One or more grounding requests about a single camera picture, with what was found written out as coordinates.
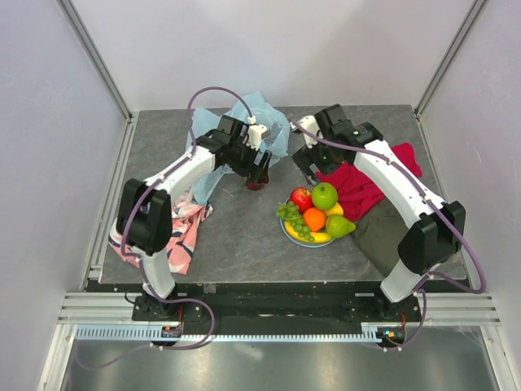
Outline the red fake apple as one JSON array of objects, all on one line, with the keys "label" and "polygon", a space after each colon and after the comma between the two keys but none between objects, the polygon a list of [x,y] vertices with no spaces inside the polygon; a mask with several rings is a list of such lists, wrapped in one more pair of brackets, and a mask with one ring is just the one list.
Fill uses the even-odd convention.
[{"label": "red fake apple", "polygon": [[289,201],[303,213],[313,207],[312,191],[306,187],[297,187],[290,194]]}]

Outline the green fake lime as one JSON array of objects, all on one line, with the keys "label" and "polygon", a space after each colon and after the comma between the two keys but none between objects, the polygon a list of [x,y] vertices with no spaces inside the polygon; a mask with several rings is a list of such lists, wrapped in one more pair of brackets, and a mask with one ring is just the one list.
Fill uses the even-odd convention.
[{"label": "green fake lime", "polygon": [[337,204],[338,192],[330,183],[320,182],[312,190],[311,198],[316,208],[327,211]]}]

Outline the green fake grapes bunch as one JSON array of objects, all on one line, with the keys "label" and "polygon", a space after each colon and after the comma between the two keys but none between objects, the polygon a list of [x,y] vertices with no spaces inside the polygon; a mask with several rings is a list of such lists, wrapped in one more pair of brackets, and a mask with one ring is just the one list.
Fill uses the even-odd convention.
[{"label": "green fake grapes bunch", "polygon": [[285,204],[280,204],[277,208],[276,215],[281,219],[282,223],[289,222],[290,224],[305,224],[302,215],[298,208],[290,201]]}]

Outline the fake orange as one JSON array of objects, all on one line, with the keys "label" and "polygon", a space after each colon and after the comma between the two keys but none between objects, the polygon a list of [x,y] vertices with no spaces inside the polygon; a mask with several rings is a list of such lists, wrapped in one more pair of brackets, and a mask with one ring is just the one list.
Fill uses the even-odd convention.
[{"label": "fake orange", "polygon": [[310,208],[307,209],[302,217],[306,225],[310,228],[312,232],[318,232],[322,230],[326,225],[327,215],[324,211],[318,208]]}]

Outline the yellow fake mango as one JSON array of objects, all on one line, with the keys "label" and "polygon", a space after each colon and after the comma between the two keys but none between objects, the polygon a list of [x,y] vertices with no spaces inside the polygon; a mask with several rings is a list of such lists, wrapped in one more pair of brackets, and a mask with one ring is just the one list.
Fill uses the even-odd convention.
[{"label": "yellow fake mango", "polygon": [[344,210],[339,203],[336,203],[332,208],[326,210],[325,214],[326,214],[326,216],[335,215],[335,214],[343,215]]}]

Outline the green fake pear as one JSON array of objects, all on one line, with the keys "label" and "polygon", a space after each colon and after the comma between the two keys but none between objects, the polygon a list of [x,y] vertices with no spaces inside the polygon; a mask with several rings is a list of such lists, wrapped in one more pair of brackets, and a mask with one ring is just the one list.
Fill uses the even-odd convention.
[{"label": "green fake pear", "polygon": [[334,239],[343,238],[356,230],[356,225],[344,215],[331,214],[327,217],[325,225],[326,233]]}]

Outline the yellow fake banana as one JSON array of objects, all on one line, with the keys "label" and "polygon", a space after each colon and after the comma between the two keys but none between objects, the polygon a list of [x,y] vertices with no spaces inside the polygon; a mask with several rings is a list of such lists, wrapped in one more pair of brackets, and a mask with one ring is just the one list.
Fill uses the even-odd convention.
[{"label": "yellow fake banana", "polygon": [[326,232],[312,232],[305,224],[292,225],[289,222],[284,222],[282,228],[291,239],[302,244],[325,244],[334,239]]}]

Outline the translucent light blue plastic bag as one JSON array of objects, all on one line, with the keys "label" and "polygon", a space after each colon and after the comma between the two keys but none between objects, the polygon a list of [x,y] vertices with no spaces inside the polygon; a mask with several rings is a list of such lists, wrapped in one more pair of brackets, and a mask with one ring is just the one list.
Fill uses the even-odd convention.
[{"label": "translucent light blue plastic bag", "polygon": [[[272,153],[269,167],[277,164],[283,157],[287,156],[289,143],[290,123],[285,115],[272,107],[259,91],[246,94],[242,97],[252,114],[263,125],[266,125],[270,135],[260,145],[260,153],[269,151]],[[214,114],[208,109],[196,108],[192,114],[191,132],[195,138],[203,136],[212,137],[213,130],[219,125],[222,116],[227,115],[240,121],[246,122],[248,111],[238,101],[228,112],[222,115]],[[198,204],[208,201],[219,181],[226,175],[232,174],[233,170],[228,165],[218,168],[211,174],[207,174],[196,181],[192,186],[193,196]]]}]

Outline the dark red fake fruit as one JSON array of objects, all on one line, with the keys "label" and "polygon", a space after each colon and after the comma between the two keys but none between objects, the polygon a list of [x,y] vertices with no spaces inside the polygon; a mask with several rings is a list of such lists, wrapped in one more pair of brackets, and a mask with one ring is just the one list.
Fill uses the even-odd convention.
[{"label": "dark red fake fruit", "polygon": [[253,181],[250,180],[250,179],[247,179],[247,180],[246,180],[246,187],[247,187],[247,189],[249,189],[249,190],[251,190],[251,191],[259,191],[259,190],[261,190],[264,186],[265,186],[264,183],[253,182]]}]

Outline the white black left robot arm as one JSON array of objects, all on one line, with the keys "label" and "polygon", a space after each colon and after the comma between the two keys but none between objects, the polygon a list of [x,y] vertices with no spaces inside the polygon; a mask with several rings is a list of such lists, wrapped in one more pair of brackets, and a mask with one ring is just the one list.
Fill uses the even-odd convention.
[{"label": "white black left robot arm", "polygon": [[153,297],[151,312],[159,319],[172,319],[179,308],[177,298],[170,296],[175,280],[168,265],[158,260],[172,237],[173,202],[223,165],[250,182],[266,184],[272,153],[261,152],[261,144],[268,136],[268,127],[253,116],[242,122],[224,115],[216,128],[193,137],[171,165],[143,181],[131,178],[123,186],[115,220],[120,250],[137,261],[143,289]]}]

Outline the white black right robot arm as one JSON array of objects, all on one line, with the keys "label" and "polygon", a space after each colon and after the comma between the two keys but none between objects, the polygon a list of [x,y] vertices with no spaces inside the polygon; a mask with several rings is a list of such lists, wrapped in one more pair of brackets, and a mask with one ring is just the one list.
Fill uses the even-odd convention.
[{"label": "white black right robot arm", "polygon": [[462,248],[466,210],[429,190],[402,163],[382,134],[369,122],[354,125],[338,105],[291,124],[305,145],[292,159],[310,182],[343,163],[362,172],[393,204],[408,230],[397,246],[399,259],[380,284],[374,314],[394,319],[402,302],[420,288],[429,272]]}]

